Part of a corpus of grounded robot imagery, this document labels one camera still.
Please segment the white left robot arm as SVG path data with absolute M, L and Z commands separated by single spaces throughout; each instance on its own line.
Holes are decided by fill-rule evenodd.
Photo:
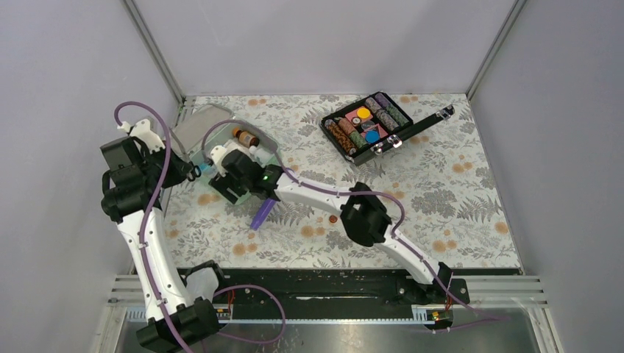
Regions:
M 189 352 L 192 344 L 220 330 L 212 302 L 226 297 L 228 283 L 212 260 L 186 270 L 175 266 L 166 246 L 160 192 L 201 172 L 170 146 L 151 149 L 137 137 L 100 149 L 108 165 L 101 206 L 125 239 L 143 292 L 147 325 L 137 331 L 138 342 L 152 352 Z

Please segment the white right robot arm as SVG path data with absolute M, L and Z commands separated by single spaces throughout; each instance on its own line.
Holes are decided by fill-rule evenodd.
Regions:
M 429 257 L 400 231 L 401 220 L 392 221 L 382 199 L 396 202 L 387 193 L 371 190 L 358 182 L 351 188 L 323 184 L 295 176 L 282 164 L 256 163 L 248 154 L 217 146 L 209 160 L 218 173 L 211 180 L 214 189 L 231 202 L 250 193 L 259 199 L 293 202 L 323 210 L 338 217 L 347 237 L 365 247 L 381 250 L 400 264 L 418 285 L 424 302 L 468 305 L 452 287 L 453 272 L 443 262 Z

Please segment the black handled scissors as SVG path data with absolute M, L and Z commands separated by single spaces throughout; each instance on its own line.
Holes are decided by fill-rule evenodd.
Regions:
M 188 180 L 189 181 L 194 181 L 197 178 L 201 177 L 202 175 L 202 171 L 200 169 L 200 167 L 198 165 L 195 165 L 189 172 L 188 172 Z

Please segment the mint green medicine kit case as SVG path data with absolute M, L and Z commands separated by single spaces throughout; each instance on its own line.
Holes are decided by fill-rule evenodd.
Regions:
M 232 110 L 220 104 L 208 104 L 195 112 L 187 110 L 186 113 L 183 113 L 182 120 L 172 130 L 174 135 L 173 150 L 183 160 L 198 165 L 202 175 L 197 181 L 212 189 L 208 182 L 217 172 L 212 167 L 209 154 L 214 146 L 235 143 L 238 146 L 237 151 L 245 154 L 252 162 L 261 166 L 251 151 L 233 137 L 232 130 L 236 127 L 251 132 L 260 140 L 259 146 L 272 151 L 275 156 L 277 155 L 278 145 L 271 136 L 260 132 L 257 126 L 237 118 Z

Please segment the brown bottle orange cap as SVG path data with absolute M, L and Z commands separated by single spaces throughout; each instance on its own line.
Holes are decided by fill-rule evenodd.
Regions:
M 241 128 L 234 128 L 232 130 L 233 137 L 244 147 L 250 149 L 251 147 L 258 147 L 260 140 L 251 132 L 242 130 Z

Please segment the white bottle green label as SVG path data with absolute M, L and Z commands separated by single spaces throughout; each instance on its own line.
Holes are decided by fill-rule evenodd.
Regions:
M 255 160 L 263 167 L 267 165 L 276 165 L 277 159 L 275 154 L 262 146 L 253 146 L 249 149 Z

